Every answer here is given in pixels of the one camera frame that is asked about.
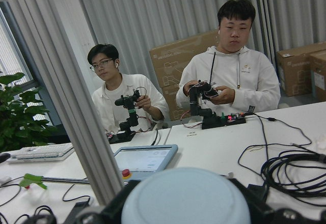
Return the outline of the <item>light blue plastic cup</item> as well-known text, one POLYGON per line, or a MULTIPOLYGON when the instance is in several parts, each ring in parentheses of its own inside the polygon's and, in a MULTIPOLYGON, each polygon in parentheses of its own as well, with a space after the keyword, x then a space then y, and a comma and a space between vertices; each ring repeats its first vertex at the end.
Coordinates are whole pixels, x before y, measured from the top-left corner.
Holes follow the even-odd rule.
POLYGON ((175 168, 141 181, 127 197, 121 222, 251 223, 251 217, 230 180, 208 170, 175 168))

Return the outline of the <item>blue teach pendant tablet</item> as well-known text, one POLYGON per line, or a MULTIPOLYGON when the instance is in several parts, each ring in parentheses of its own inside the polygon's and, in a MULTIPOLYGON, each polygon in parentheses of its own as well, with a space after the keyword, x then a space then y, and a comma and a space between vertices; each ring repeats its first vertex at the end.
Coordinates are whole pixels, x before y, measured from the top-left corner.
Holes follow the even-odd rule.
POLYGON ((164 170, 178 151, 178 146, 154 145, 122 147, 115 154, 123 182, 142 181, 164 170))

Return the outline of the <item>left seated person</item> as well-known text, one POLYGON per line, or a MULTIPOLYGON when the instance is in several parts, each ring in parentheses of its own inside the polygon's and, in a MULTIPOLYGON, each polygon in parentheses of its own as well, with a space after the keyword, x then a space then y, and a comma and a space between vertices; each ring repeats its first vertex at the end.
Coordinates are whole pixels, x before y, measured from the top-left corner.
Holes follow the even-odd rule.
POLYGON ((135 102, 140 116, 134 131, 145 131, 152 124, 162 123, 169 115, 168 104, 149 78, 142 74, 123 74, 119 71, 119 53, 112 44, 98 44, 88 53, 90 69, 103 80, 103 84, 92 94, 92 100, 102 121, 105 132, 118 132, 119 124, 129 117, 128 110, 115 105, 121 96, 132 96, 140 90, 135 102))

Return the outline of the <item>seated person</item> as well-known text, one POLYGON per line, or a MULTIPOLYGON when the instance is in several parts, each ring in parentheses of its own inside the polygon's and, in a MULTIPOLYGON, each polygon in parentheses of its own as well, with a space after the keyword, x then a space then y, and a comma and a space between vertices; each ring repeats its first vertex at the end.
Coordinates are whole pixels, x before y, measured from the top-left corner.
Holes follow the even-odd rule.
POLYGON ((229 0, 218 11, 219 42, 194 56, 184 68, 176 94, 178 106, 189 109, 189 87, 199 81, 215 83, 218 96, 205 101, 217 115, 277 109, 280 87, 265 54, 246 47, 256 16, 249 0, 229 0))
POLYGON ((90 69, 103 80, 103 84, 92 94, 92 100, 102 121, 105 132, 118 132, 119 124, 129 117, 128 110, 115 105, 121 96, 132 96, 140 90, 135 102, 140 116, 134 131, 145 131, 152 124, 162 123, 169 115, 168 104, 149 78, 142 74, 123 74, 119 71, 119 53, 112 44, 98 44, 88 53, 90 69))

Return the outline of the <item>right seated person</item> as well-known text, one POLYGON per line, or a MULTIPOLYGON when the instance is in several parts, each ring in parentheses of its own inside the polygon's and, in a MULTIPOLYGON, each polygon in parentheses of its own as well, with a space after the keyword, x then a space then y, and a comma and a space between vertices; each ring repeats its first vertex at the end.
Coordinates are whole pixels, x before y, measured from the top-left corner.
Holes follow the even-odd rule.
POLYGON ((277 109, 280 87, 265 54, 246 47, 256 16, 249 0, 229 0, 218 11, 219 42, 194 56, 184 68, 176 94, 178 106, 189 109, 189 87, 199 81, 215 83, 218 96, 205 101, 217 115, 277 109))

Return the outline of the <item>white keyboard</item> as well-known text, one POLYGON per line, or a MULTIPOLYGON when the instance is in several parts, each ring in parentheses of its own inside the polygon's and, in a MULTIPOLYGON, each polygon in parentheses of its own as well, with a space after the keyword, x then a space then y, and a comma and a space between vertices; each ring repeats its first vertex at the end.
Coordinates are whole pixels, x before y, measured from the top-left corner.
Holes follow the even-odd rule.
POLYGON ((74 152, 72 143, 24 147, 9 151, 9 163, 62 161, 74 152))

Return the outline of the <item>green potted plant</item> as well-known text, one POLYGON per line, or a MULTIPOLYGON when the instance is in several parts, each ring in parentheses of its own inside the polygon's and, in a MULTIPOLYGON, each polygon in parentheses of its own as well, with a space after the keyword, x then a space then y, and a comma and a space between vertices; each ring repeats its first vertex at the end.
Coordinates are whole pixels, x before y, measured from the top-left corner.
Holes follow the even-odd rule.
POLYGON ((24 76, 22 72, 1 76, 1 152, 47 145, 51 133, 56 131, 49 120, 34 119, 49 112, 36 98, 39 90, 24 91, 13 84, 24 76))

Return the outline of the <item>aluminium frame post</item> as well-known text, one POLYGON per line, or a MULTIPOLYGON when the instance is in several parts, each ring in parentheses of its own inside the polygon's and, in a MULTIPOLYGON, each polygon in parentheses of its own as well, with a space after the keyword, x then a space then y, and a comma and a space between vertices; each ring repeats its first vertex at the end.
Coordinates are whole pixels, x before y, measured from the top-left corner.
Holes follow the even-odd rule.
POLYGON ((114 155, 53 0, 8 0, 99 204, 122 189, 114 155))

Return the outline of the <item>green handled reach grabber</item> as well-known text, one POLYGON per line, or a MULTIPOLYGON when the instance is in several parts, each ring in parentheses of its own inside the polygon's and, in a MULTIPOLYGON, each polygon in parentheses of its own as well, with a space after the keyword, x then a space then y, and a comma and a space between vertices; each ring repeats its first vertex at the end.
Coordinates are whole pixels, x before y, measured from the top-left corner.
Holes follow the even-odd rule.
POLYGON ((71 184, 90 184, 87 179, 70 179, 70 178, 54 178, 54 177, 43 177, 36 176, 32 174, 25 174, 23 179, 20 181, 19 186, 27 188, 31 184, 37 184, 39 187, 43 189, 47 189, 47 186, 44 182, 52 182, 52 183, 71 183, 71 184))

